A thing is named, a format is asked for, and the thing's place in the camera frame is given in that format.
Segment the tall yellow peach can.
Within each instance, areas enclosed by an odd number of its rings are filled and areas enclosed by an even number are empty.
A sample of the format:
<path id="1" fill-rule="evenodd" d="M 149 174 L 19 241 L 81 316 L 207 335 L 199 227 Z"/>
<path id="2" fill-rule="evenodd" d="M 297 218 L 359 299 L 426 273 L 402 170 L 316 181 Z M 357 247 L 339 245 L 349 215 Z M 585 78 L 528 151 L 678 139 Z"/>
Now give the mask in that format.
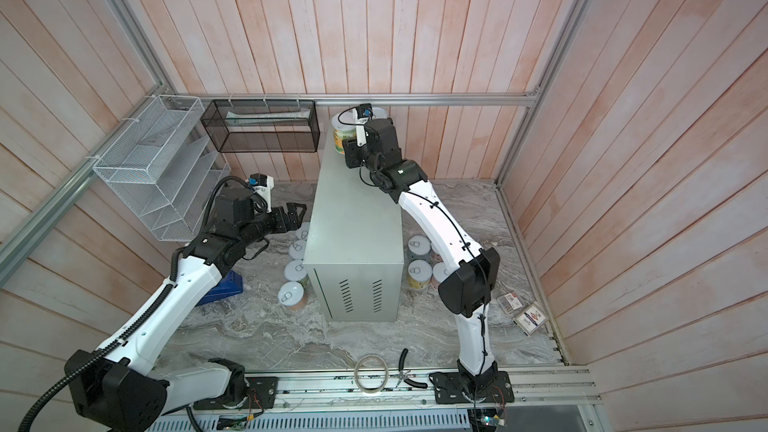
<path id="1" fill-rule="evenodd" d="M 343 143 L 347 139 L 356 140 L 356 112 L 353 109 L 344 110 L 331 117 L 333 127 L 333 142 L 336 151 L 344 154 Z"/>

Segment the yellow label can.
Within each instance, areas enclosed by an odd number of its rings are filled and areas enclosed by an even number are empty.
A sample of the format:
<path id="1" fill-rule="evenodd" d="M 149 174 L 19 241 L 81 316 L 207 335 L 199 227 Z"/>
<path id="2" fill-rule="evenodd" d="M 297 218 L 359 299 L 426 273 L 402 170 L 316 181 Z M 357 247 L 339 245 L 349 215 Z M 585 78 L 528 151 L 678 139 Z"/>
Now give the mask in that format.
<path id="1" fill-rule="evenodd" d="M 433 277 L 432 265 L 421 259 L 413 260 L 407 267 L 407 282 L 413 290 L 423 290 L 430 285 Z"/>

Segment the pink label can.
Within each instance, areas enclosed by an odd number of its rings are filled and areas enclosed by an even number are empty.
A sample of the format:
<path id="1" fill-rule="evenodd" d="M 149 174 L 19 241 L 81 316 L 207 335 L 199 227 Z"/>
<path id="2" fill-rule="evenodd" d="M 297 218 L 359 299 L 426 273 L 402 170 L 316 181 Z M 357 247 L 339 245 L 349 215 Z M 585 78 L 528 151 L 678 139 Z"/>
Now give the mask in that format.
<path id="1" fill-rule="evenodd" d="M 431 285 L 438 288 L 440 284 L 450 275 L 444 262 L 436 263 L 432 268 Z"/>

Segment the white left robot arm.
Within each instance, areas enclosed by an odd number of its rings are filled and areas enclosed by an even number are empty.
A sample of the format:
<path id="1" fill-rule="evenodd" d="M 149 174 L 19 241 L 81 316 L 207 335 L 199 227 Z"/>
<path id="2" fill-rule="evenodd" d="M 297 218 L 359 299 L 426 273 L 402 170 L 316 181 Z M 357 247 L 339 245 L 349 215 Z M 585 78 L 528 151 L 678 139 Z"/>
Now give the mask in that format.
<path id="1" fill-rule="evenodd" d="M 202 298 L 269 236 L 298 230 L 307 207 L 289 202 L 274 206 L 270 186 L 243 180 L 228 188 L 219 182 L 203 209 L 200 230 L 174 250 L 169 276 L 141 308 L 95 350 L 76 351 L 65 375 L 38 398 L 19 430 L 31 430 L 44 407 L 64 389 L 78 415 L 113 431 L 145 431 L 163 414 L 218 398 L 235 388 L 235 403 L 247 382 L 235 366 L 208 362 L 164 377 L 151 372 L 171 336 Z"/>

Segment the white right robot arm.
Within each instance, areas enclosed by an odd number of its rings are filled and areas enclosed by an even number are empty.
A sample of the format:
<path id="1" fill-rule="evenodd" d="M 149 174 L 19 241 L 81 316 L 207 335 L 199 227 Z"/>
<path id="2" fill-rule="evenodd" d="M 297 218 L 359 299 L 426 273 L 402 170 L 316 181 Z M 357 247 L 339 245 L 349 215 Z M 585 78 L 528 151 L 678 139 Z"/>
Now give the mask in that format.
<path id="1" fill-rule="evenodd" d="M 459 338 L 457 371 L 445 382 L 434 374 L 438 391 L 460 394 L 470 402 L 485 398 L 500 376 L 492 353 L 488 306 L 498 277 L 500 256 L 471 238 L 439 198 L 427 174 L 405 159 L 390 118 L 360 117 L 349 123 L 356 137 L 342 141 L 348 168 L 365 168 L 368 184 L 389 195 L 436 246 L 448 276 L 438 286 L 445 307 L 454 314 Z"/>

